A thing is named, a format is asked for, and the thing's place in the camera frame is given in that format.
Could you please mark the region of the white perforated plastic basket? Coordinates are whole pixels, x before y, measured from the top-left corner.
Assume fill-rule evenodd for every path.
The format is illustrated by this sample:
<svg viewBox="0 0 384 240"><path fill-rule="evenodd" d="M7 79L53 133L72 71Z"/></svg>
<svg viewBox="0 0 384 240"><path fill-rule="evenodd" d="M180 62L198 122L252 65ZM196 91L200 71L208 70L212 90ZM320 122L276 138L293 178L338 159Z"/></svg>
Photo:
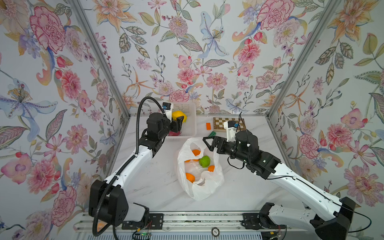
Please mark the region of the white perforated plastic basket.
<svg viewBox="0 0 384 240"><path fill-rule="evenodd" d="M181 111L187 116L187 121L182 125L182 133L177 137L167 136L167 141L186 141L189 138L193 138L197 133L197 123L196 123L196 106L192 102L185 103L172 103L173 112Z"/></svg>

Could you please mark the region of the yellow lemon fruit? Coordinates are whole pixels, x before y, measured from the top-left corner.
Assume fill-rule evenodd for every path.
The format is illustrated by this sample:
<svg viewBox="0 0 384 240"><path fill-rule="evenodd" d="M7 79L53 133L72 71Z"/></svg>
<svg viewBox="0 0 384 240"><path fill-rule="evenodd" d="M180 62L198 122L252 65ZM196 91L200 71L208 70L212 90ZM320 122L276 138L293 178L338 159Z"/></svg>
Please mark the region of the yellow lemon fruit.
<svg viewBox="0 0 384 240"><path fill-rule="evenodd" d="M181 118L181 117L183 117L183 123L185 123L185 122L187 121L187 116L186 116L186 114L184 114L184 113L181 112L181 111L174 111L174 112L172 113L172 119L173 119L174 121L176 121L178 118Z"/></svg>

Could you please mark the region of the white translucent plastic bag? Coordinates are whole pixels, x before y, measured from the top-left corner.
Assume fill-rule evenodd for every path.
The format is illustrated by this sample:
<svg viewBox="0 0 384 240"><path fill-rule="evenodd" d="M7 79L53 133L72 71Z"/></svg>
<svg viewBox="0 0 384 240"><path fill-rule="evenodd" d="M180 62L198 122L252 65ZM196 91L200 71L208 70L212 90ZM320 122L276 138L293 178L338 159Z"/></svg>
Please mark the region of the white translucent plastic bag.
<svg viewBox="0 0 384 240"><path fill-rule="evenodd" d="M200 150L201 154L195 156L192 150ZM202 168L199 159L209 156L210 166L215 166L213 172ZM219 163L219 154L211 152L201 138L189 138L177 153L176 174L182 189L195 201L202 201L215 193L224 184L224 173ZM186 179L186 173L195 176L195 182Z"/></svg>

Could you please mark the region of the wooden chessboard box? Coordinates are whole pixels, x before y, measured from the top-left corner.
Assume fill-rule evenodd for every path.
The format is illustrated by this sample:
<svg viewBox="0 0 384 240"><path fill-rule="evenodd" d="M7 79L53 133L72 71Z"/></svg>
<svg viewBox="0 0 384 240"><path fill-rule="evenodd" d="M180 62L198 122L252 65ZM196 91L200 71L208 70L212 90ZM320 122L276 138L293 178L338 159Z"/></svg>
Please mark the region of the wooden chessboard box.
<svg viewBox="0 0 384 240"><path fill-rule="evenodd" d="M228 127L234 127L237 132L247 129L245 121L236 118L214 117L213 126L215 132L225 132Z"/></svg>

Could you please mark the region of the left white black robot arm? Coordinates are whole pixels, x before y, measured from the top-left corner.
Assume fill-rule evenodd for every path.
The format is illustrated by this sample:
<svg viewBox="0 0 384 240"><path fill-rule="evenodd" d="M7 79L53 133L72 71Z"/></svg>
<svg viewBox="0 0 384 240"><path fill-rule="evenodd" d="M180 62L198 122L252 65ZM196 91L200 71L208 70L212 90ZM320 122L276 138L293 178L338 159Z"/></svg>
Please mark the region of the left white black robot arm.
<svg viewBox="0 0 384 240"><path fill-rule="evenodd" d="M173 119L170 114L154 113L147 119L147 128L137 134L136 149L120 168L105 180L91 185L89 215L93 220L93 234L99 236L107 228L132 222L136 228L149 223L148 207L129 203L125 188L162 147L169 133L178 133L186 121L185 116Z"/></svg>

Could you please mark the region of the aluminium corner post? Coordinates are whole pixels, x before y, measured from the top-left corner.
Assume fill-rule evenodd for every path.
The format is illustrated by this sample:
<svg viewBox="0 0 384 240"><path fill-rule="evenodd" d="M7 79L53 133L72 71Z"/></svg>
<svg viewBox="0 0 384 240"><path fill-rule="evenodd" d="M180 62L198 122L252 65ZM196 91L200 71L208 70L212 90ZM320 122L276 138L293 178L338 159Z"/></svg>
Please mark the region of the aluminium corner post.
<svg viewBox="0 0 384 240"><path fill-rule="evenodd" d="M266 119L270 121L272 117L277 113L278 108L280 104L283 102L285 96L287 95L288 90L290 89L291 85L293 84L294 80L296 79L297 74L301 70L301 68L304 66L307 58L311 54L312 50L314 50L315 45L317 44L317 41L319 40L319 37L321 36L322 32L326 29L327 23L331 20L331 17L334 14L335 9L340 4L339 1L328 1L323 13L321 14L320 18L317 20L317 23L312 31L312 36L309 38L307 43L305 44L303 50L298 56L297 62L294 64L292 70L290 71L282 89L280 90L280 93L278 94L274 104L270 108L269 112L266 114Z"/></svg>
<svg viewBox="0 0 384 240"><path fill-rule="evenodd" d="M103 55L102 48L100 47L99 42L96 38L96 35L92 29L92 26L88 21L88 18L86 16L86 13L85 13L85 10L83 9L82 4L80 3L80 1L74 1L74 0L69 0L69 4L73 8L73 11L77 17L77 20L80 23L80 26L84 29L85 36L90 44L90 47L95 53L95 58L97 60L97 63L99 64L100 68L105 74L107 82L110 84L110 87L112 88L112 92L116 97L116 100L119 104L119 107L123 115L129 120L131 118L129 110L126 107L126 104L123 100L123 97L114 79L111 68L109 67L108 62Z"/></svg>

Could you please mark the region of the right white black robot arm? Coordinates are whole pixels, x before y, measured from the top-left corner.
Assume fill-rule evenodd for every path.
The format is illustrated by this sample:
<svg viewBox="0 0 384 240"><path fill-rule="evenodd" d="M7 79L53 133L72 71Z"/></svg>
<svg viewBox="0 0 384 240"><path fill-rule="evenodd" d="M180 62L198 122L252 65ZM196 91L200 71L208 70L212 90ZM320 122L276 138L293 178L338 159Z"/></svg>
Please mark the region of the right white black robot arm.
<svg viewBox="0 0 384 240"><path fill-rule="evenodd" d="M285 225L315 233L322 240L347 238L356 208L352 199L338 198L314 186L280 159L260 150L258 138L248 130L236 133L232 140L215 136L204 137L203 142L212 152L242 161L253 174L280 186L307 206L296 210L265 203L256 217L259 228Z"/></svg>

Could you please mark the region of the pink dragon fruit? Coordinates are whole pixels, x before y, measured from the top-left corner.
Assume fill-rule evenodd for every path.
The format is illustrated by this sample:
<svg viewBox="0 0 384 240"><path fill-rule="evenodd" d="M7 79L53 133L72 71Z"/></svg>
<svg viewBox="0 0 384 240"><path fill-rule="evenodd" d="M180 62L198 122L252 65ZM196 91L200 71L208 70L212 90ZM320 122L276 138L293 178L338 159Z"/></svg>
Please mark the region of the pink dragon fruit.
<svg viewBox="0 0 384 240"><path fill-rule="evenodd" d="M170 137L177 137L177 136L179 136L181 133L182 133L182 131L178 131L178 132L170 131L170 132L169 132L169 136L170 136Z"/></svg>

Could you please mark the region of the right aluminium corner post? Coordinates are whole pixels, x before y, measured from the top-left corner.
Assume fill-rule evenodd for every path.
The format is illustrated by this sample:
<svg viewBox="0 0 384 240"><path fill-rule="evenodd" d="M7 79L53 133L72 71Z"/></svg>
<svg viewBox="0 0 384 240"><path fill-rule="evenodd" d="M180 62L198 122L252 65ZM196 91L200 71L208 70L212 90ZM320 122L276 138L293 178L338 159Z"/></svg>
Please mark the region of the right aluminium corner post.
<svg viewBox="0 0 384 240"><path fill-rule="evenodd" d="M290 71L282 89L280 90L280 93L278 94L274 104L270 108L269 112L266 114L266 119L270 121L272 117L277 113L278 108L280 104L283 102L285 96L287 95L288 90L290 89L291 85L293 84L294 80L296 79L297 74L301 70L301 68L304 66L307 58L311 54L312 50L314 50L315 45L317 44L317 41L319 40L319 37L321 36L322 32L326 29L327 23L331 20L331 17L334 14L335 9L340 4L339 1L328 1L323 13L321 14L320 18L317 20L317 23L312 31L312 36L309 38L307 43L305 44L303 50L298 56L297 62L294 64L292 70Z"/></svg>

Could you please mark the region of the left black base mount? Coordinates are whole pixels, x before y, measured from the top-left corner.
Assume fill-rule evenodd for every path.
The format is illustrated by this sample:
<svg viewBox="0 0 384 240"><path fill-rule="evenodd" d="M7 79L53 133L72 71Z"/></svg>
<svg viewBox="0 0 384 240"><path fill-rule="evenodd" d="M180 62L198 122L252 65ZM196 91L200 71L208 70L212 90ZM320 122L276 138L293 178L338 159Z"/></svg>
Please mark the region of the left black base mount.
<svg viewBox="0 0 384 240"><path fill-rule="evenodd" d="M123 230L161 230L164 223L164 214L148 214L139 222L126 222L122 224Z"/></svg>

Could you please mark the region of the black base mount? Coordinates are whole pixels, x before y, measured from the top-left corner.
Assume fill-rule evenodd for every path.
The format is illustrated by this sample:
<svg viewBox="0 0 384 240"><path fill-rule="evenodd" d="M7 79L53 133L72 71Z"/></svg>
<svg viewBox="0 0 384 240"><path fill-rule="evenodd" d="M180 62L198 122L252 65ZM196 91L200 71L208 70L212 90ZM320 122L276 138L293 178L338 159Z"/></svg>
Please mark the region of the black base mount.
<svg viewBox="0 0 384 240"><path fill-rule="evenodd" d="M161 230L164 223L164 214L148 214L139 222L126 222L122 224L123 230Z"/></svg>
<svg viewBox="0 0 384 240"><path fill-rule="evenodd" d="M241 225L247 230L287 229L286 225L276 225L269 217L273 203L265 203L258 213L243 213Z"/></svg>

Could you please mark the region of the green pepper fruit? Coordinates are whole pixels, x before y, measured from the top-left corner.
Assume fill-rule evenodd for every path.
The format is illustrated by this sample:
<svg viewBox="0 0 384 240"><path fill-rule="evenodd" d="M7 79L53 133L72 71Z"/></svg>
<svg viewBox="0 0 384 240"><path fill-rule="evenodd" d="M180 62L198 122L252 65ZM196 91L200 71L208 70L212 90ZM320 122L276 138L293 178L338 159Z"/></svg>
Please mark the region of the green pepper fruit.
<svg viewBox="0 0 384 240"><path fill-rule="evenodd" d="M209 156L203 156L199 159L199 164L202 168L208 168L211 164L211 159Z"/></svg>

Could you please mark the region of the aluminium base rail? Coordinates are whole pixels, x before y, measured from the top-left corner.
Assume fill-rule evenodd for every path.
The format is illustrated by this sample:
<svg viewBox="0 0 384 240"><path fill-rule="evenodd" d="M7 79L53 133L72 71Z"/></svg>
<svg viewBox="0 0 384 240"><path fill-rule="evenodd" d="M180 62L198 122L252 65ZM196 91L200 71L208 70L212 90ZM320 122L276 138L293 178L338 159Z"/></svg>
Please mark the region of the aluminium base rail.
<svg viewBox="0 0 384 240"><path fill-rule="evenodd" d="M131 223L108 228L99 240L316 240L316 234L287 224L257 229L256 212L151 212L139 232Z"/></svg>

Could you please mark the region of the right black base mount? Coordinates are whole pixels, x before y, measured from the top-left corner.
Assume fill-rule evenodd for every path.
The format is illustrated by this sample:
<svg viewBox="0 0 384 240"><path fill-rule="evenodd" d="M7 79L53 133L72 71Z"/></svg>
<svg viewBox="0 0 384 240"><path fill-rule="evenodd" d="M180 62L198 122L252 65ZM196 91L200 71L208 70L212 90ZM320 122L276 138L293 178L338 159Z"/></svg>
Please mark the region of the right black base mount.
<svg viewBox="0 0 384 240"><path fill-rule="evenodd" d="M241 225L247 230L287 229L286 225L276 225L269 217L273 203L265 203L258 213L243 213Z"/></svg>

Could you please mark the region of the orange tape roll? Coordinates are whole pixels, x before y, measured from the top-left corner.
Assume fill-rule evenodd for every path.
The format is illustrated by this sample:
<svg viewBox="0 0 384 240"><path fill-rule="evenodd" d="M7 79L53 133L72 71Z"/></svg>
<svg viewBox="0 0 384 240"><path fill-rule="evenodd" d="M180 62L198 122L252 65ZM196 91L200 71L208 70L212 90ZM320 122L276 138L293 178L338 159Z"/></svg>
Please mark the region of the orange tape roll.
<svg viewBox="0 0 384 240"><path fill-rule="evenodd" d="M97 232L100 232L107 224L104 222L98 222Z"/></svg>

